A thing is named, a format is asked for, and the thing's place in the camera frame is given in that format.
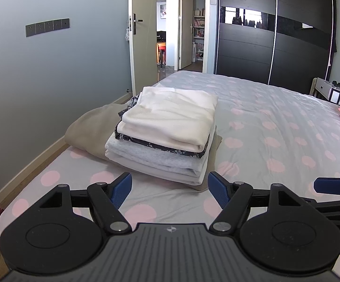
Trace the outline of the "folded grey white clothes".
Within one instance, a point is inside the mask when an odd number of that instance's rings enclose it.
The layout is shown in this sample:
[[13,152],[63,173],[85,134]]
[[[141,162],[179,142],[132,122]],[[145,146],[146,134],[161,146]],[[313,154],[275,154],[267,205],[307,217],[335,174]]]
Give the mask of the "folded grey white clothes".
[[133,171],[163,180],[200,186],[208,170],[209,152],[214,145],[215,132],[216,126],[213,125],[206,152],[200,159],[116,139],[114,134],[105,144],[105,156]]

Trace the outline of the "grey pink-dotted bed cover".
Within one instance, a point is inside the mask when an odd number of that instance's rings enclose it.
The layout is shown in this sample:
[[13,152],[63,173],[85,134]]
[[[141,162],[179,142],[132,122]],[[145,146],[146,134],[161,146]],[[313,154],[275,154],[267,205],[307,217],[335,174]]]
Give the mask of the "grey pink-dotted bed cover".
[[[160,85],[217,95],[216,133],[222,141],[215,150],[215,167],[229,181],[246,180],[257,188],[282,182],[301,196],[328,200],[311,182],[318,176],[340,176],[336,105],[279,87],[188,71],[172,74]],[[8,206],[0,228],[62,180],[85,188],[121,172],[119,165],[70,145]],[[122,206],[131,223],[210,223],[219,210],[202,186],[141,173],[134,173],[133,190]]]

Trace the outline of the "white bedside table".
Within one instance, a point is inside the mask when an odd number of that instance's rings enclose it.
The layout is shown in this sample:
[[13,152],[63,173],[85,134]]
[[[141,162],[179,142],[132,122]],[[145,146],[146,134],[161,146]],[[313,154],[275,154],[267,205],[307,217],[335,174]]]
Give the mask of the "white bedside table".
[[340,106],[339,84],[339,82],[333,84],[322,78],[314,78],[310,90],[310,95]]

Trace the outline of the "beige folded blanket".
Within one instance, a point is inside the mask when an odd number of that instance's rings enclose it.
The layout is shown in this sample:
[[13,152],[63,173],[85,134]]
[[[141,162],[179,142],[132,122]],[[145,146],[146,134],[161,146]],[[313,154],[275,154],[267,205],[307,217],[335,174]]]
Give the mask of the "beige folded blanket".
[[84,113],[68,127],[64,141],[106,161],[104,145],[118,123],[118,113],[127,106],[127,103],[112,103]]

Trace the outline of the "black sliding wardrobe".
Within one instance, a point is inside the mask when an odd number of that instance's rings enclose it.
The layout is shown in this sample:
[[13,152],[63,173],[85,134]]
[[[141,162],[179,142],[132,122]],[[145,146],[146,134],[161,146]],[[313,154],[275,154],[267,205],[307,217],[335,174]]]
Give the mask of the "black sliding wardrobe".
[[219,0],[216,74],[303,94],[328,78],[336,0]]

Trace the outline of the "beige room door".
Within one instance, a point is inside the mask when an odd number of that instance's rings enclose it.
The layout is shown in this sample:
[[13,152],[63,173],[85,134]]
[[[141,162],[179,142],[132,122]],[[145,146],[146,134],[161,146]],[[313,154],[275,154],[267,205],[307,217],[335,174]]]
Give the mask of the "beige room door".
[[128,0],[132,95],[157,82],[157,0]]

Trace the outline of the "grey wall switch panel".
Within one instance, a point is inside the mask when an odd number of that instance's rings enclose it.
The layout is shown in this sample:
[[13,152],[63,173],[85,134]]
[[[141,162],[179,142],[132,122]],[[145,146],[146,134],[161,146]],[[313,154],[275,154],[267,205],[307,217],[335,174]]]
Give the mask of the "grey wall switch panel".
[[58,31],[70,28],[70,19],[56,19],[45,22],[32,23],[25,26],[25,36],[31,37],[45,32]]

